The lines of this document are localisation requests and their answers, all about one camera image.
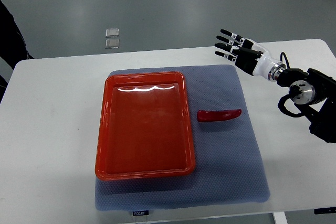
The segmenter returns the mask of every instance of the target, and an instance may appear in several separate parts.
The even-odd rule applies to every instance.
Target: red toy pepper
[[[199,122],[216,122],[216,121],[226,121],[233,118],[239,117],[241,114],[241,109],[239,110],[222,110],[222,111],[208,111],[199,110],[197,112],[197,120]]]

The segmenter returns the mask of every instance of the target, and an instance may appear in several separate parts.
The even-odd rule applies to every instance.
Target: gray mat
[[[96,179],[98,210],[151,210],[265,202],[263,161],[237,72],[230,65],[130,69],[113,74],[179,71],[186,79],[196,168],[181,177],[104,182]],[[197,110],[242,109],[240,117],[198,123]]]

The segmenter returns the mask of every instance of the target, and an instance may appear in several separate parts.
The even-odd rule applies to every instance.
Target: gray floor
[[[336,0],[2,1],[35,58],[212,46],[221,28],[258,42],[319,38],[336,55]],[[112,27],[120,29],[120,47],[105,49],[105,30]],[[3,61],[0,71],[10,79]],[[312,210],[287,218],[289,224],[336,221]],[[273,223],[271,215],[196,222]]]

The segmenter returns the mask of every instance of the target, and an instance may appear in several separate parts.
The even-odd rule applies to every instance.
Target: red plastic tray
[[[120,74],[105,82],[96,176],[179,176],[195,168],[186,84],[180,72]]]

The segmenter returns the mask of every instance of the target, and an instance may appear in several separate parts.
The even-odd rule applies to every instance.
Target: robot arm
[[[252,76],[262,76],[271,82],[277,82],[281,87],[288,87],[288,95],[282,97],[278,108],[288,116],[298,118],[305,116],[310,122],[310,133],[325,140],[336,143],[336,81],[323,73],[308,69],[290,68],[286,54],[281,53],[280,61],[271,57],[270,52],[251,39],[243,38],[226,30],[221,30],[225,37],[217,36],[222,42],[215,46],[224,52],[215,53],[232,62]],[[282,62],[284,55],[286,65]],[[285,107],[285,102],[291,99],[301,113],[294,114]],[[320,111],[310,105],[322,102]]]

